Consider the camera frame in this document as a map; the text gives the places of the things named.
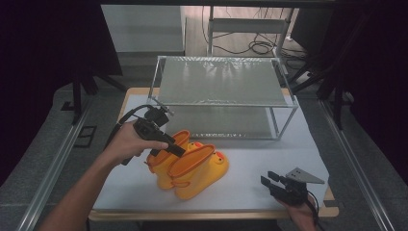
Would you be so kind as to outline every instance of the white wall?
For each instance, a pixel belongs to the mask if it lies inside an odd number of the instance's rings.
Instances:
[[[102,5],[116,52],[184,51],[184,7]]]

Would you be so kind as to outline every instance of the floor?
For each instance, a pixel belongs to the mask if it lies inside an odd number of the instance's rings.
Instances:
[[[282,11],[276,9],[273,16],[279,17]],[[205,56],[206,42],[202,34],[201,21],[202,8],[188,7],[186,9],[186,55]],[[265,15],[266,10],[258,13],[258,9],[248,9],[240,13],[237,9],[219,8],[216,16],[234,17],[257,17]],[[208,17],[208,9],[204,9],[204,18]],[[230,35],[218,38],[216,45],[231,51],[241,51],[247,48],[254,35]],[[284,47],[289,49],[301,49],[294,41],[285,41]],[[232,56],[221,49],[215,50],[215,55]],[[240,54],[240,56],[260,56],[252,51]],[[154,71],[154,57],[136,57],[129,61],[128,57],[119,56],[122,60],[124,76],[114,76],[120,83],[132,87],[148,87]],[[291,63],[290,73],[294,74],[296,68],[302,65],[301,59]],[[50,192],[44,209],[38,218],[41,222],[44,216],[64,196],[65,192],[78,179],[85,169],[92,163],[110,130],[117,119],[124,92],[121,92],[105,82],[95,79],[99,92],[91,98],[92,104],[88,118],[84,125],[96,126],[96,135],[88,148],[74,147],[64,168],[58,177],[52,192]],[[389,218],[393,228],[387,230],[408,230],[408,189],[403,181],[395,173],[395,170],[375,145],[370,137],[364,132],[353,118],[347,107],[343,109],[344,129],[339,134],[330,124],[325,107],[330,110],[330,101],[322,104],[316,98],[317,85],[313,85],[301,91],[297,97],[300,106],[309,124],[309,129],[319,148],[321,158],[325,162],[329,173],[329,184],[336,197],[336,206],[340,214],[336,218],[325,218],[321,221],[325,230],[386,230],[380,228],[378,221]],[[55,93],[55,107],[49,113],[47,120],[38,131],[25,156],[16,167],[8,181],[0,189],[0,230],[15,230],[32,202],[41,179],[53,161],[55,153],[59,150],[62,140],[71,128],[72,112],[61,111],[65,101],[71,101],[72,89],[70,86],[61,88]],[[347,143],[344,145],[339,137],[344,136]],[[353,170],[357,163],[358,169],[363,170],[363,176]],[[368,182],[374,194],[366,194],[361,182]],[[384,210],[386,217],[379,218],[375,210]],[[288,219],[278,220],[282,230],[295,230]],[[91,230],[138,230],[139,224],[130,221],[121,222],[94,222],[90,223]]]

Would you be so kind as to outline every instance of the table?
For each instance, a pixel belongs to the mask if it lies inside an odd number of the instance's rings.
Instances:
[[[135,106],[133,105],[135,103],[142,104],[148,92],[149,89],[129,89],[120,114],[123,115],[130,110]],[[304,122],[304,125],[306,125],[300,110],[293,116],[293,119],[293,126],[288,126],[287,134],[281,141],[228,141],[229,144],[233,143],[232,146],[224,146],[225,141],[212,141],[219,147],[219,150],[228,156],[230,169],[220,180],[189,201],[179,200],[172,192],[160,190],[156,186],[155,175],[148,171],[147,166],[142,162],[143,160],[134,158],[128,166],[120,166],[114,169],[89,214],[89,218],[92,220],[287,218],[286,210],[268,194],[268,189],[262,186],[259,180],[260,175],[266,175],[268,170],[286,174],[294,168],[293,165],[303,165],[299,167],[307,168],[307,171],[326,182],[324,185],[309,184],[308,189],[314,192],[320,202],[319,215],[326,218],[335,217],[339,213],[339,209],[337,207],[326,207],[322,203],[323,200],[334,200],[334,197],[327,185],[328,172],[319,158],[319,152],[313,140],[304,143],[303,149],[300,149],[302,145],[295,147],[293,150],[285,148],[285,143],[291,140],[285,138],[289,138],[291,132],[292,135],[295,132],[302,136],[304,141],[311,139],[310,134],[305,134],[308,132],[307,126],[295,126],[296,122]],[[262,165],[262,163],[267,163],[277,156],[272,157],[254,148],[253,155],[257,152],[263,158],[262,160],[248,160],[247,163],[260,166],[248,165],[246,168],[247,173],[245,173],[245,171],[242,171],[244,162],[242,158],[246,156],[239,153],[239,148],[236,147],[238,143],[243,142],[246,142],[246,144],[256,142],[257,146],[262,143],[267,146],[265,149],[269,149],[268,145],[272,145],[276,148],[273,155],[280,155],[282,160],[279,161],[279,165],[271,165],[273,166],[273,169],[271,169],[269,165]],[[289,156],[301,151],[310,155],[301,157],[302,154],[298,154],[296,155],[297,160],[288,160],[290,159]],[[282,167],[284,166],[281,165],[282,163],[291,164],[288,164],[289,167]],[[237,182],[242,181],[247,183],[237,184]],[[230,193],[233,196],[229,196],[229,199],[225,201],[223,198]]]

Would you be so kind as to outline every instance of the forearm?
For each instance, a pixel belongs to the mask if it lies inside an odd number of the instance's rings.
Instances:
[[[109,155],[100,155],[39,230],[83,230],[89,212],[114,167],[115,161],[110,160]]]

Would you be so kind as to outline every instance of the human arm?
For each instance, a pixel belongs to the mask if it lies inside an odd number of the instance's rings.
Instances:
[[[314,205],[315,201],[313,200],[312,196],[308,196],[309,201]],[[300,231],[316,231],[316,225],[313,220],[313,213],[312,210],[303,203],[298,206],[291,206],[283,201],[277,200],[283,206],[285,206],[286,210],[288,211],[289,216],[291,217],[293,223],[296,225],[297,229]]]
[[[125,159],[139,156],[144,149],[167,147],[165,142],[142,140],[132,122],[124,123],[106,149],[55,206],[39,230],[83,230],[89,212],[114,167]]]

